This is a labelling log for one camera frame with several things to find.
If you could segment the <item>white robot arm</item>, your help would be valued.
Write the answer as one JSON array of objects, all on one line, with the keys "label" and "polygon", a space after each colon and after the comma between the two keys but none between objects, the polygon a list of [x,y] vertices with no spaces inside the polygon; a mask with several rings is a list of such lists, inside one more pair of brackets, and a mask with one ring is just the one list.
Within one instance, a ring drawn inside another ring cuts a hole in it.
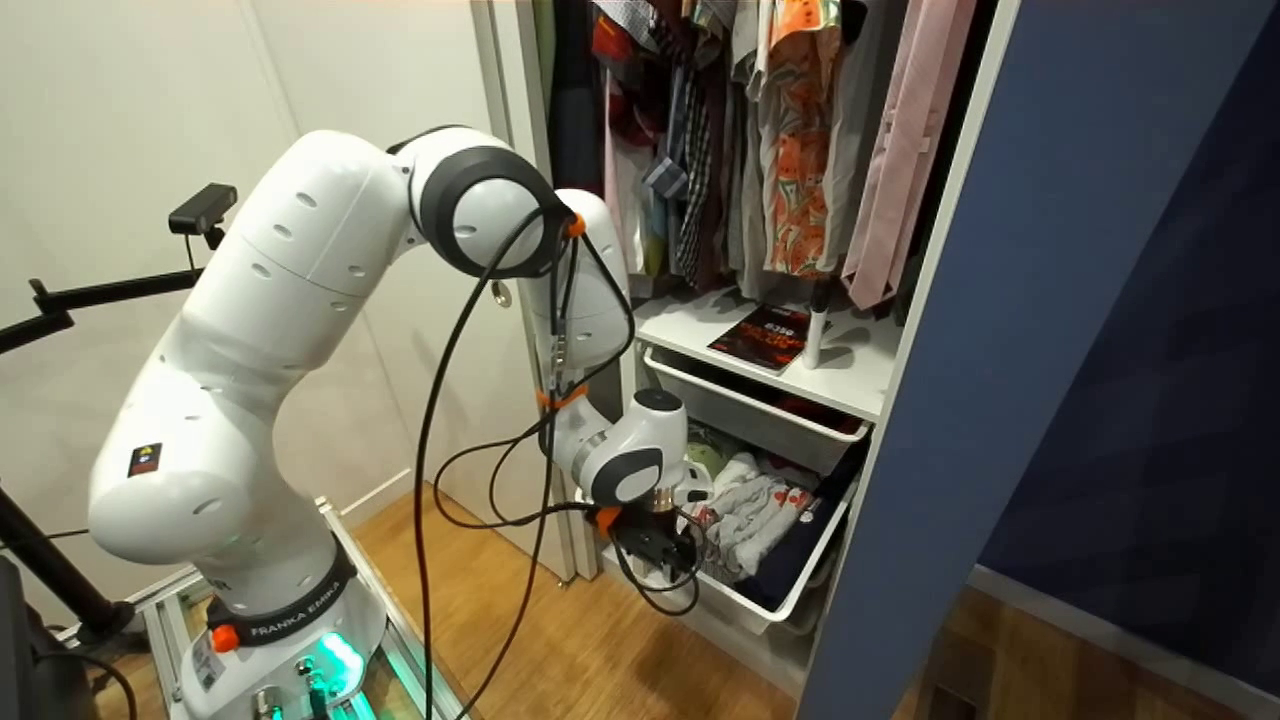
[{"label": "white robot arm", "polygon": [[291,397],[330,366],[389,274],[434,253],[511,280],[548,402],[543,454],[597,510],[635,510],[680,470],[688,411],[587,383],[635,340],[607,201],[552,185],[511,144],[442,126],[406,144],[314,129],[284,148],[132,378],[89,482],[89,528],[135,563],[186,563],[235,643],[291,638],[357,570],[274,454]]}]

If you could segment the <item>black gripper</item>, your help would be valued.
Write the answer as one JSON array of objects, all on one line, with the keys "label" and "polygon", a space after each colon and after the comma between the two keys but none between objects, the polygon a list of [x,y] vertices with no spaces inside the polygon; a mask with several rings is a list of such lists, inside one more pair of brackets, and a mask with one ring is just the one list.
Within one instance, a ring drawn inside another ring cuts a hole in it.
[{"label": "black gripper", "polygon": [[611,521],[611,546],[665,573],[697,570],[697,540],[674,528],[671,514],[650,514],[647,506],[618,510],[618,516]]}]

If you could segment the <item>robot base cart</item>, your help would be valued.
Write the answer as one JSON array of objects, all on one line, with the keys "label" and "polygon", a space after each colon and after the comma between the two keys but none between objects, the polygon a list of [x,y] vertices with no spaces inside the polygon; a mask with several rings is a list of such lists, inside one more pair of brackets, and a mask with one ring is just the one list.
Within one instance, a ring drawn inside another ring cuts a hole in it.
[{"label": "robot base cart", "polygon": [[460,720],[464,701],[406,611],[360,554],[341,514],[319,516],[357,577],[300,638],[218,652],[209,632],[213,588],[186,573],[140,606],[167,720]]}]

